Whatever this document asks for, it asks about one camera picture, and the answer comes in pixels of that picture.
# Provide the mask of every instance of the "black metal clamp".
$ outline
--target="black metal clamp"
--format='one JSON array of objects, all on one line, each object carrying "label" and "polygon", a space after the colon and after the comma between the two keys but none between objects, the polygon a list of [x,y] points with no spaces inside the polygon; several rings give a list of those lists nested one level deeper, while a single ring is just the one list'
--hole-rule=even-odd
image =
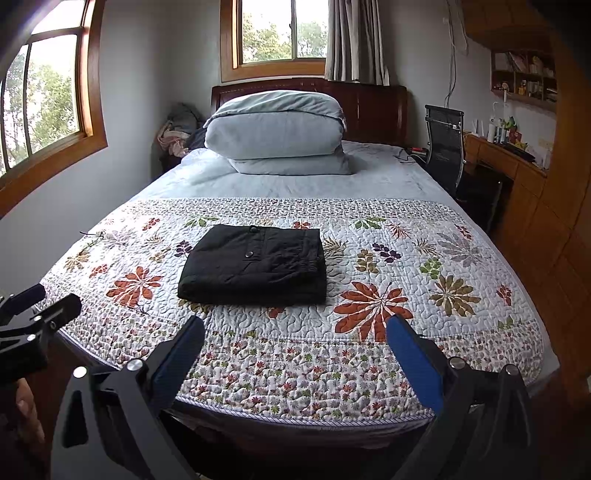
[{"label": "black metal clamp", "polygon": [[448,359],[397,315],[387,338],[418,399],[436,413],[393,480],[538,478],[530,398],[515,365],[486,372]]},{"label": "black metal clamp", "polygon": [[78,367],[64,394],[51,451],[52,480],[196,479],[159,420],[205,339],[192,316],[173,340],[115,372]]},{"label": "black metal clamp", "polygon": [[0,385],[45,368],[50,338],[82,309],[78,296],[71,294],[32,314],[30,308],[43,299],[41,284],[7,299],[0,297]]}]

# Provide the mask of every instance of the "pillow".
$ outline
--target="pillow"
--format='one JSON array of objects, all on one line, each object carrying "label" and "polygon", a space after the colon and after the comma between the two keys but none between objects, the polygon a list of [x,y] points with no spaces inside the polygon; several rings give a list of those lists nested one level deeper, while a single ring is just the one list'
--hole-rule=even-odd
[{"label": "pillow", "polygon": [[233,98],[217,109],[203,127],[207,128],[216,118],[224,116],[271,112],[305,112],[326,116],[338,120],[347,130],[343,109],[334,98],[325,93],[299,90],[273,90]]},{"label": "pillow", "polygon": [[339,147],[330,155],[308,157],[259,158],[254,160],[231,160],[239,173],[249,175],[350,175],[349,163]]},{"label": "pillow", "polygon": [[328,155],[343,138],[342,123],[307,112],[243,113],[209,121],[205,146],[233,160]]}]

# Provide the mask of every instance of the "bed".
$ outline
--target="bed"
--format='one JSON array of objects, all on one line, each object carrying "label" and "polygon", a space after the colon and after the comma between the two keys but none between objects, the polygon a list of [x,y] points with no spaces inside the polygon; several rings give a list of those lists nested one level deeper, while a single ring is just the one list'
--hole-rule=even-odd
[{"label": "bed", "polygon": [[[212,151],[191,152],[43,278],[46,302],[71,292],[83,299],[80,317],[61,331],[65,340],[94,362],[120,368],[198,314],[206,345],[175,410],[245,441],[380,445],[429,421],[432,413],[385,344],[392,313],[446,355],[495,371],[514,363],[529,388],[539,389],[558,362],[531,299],[491,240],[394,146],[404,143],[405,89],[339,86],[289,79],[215,87],[214,108],[261,88],[333,95],[347,116],[343,149],[355,173],[244,176]],[[319,228],[326,305],[180,300],[184,261],[218,223]]]}]

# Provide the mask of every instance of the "screw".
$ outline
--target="screw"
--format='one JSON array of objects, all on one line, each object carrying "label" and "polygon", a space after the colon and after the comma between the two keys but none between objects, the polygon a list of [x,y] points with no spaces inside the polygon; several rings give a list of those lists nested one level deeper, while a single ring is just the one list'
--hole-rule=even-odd
[{"label": "screw", "polygon": [[138,371],[140,368],[144,366],[144,362],[142,362],[139,358],[134,358],[127,362],[127,370],[132,372]]},{"label": "screw", "polygon": [[519,368],[517,368],[515,365],[506,365],[505,370],[509,375],[519,375]]},{"label": "screw", "polygon": [[82,378],[86,375],[86,373],[87,373],[86,367],[77,367],[74,369],[73,375],[76,378]]},{"label": "screw", "polygon": [[464,368],[466,366],[466,362],[464,361],[464,359],[463,358],[460,358],[458,356],[451,357],[449,359],[449,364],[455,370],[461,370],[462,368]]}]

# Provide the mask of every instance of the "blue gripper pad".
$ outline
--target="blue gripper pad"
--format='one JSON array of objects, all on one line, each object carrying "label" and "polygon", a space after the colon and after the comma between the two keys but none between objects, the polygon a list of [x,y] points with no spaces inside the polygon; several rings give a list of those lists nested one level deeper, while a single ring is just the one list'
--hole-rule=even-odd
[{"label": "blue gripper pad", "polygon": [[443,409],[443,378],[420,346],[431,341],[419,337],[398,315],[389,318],[386,338],[421,404],[439,414]]}]

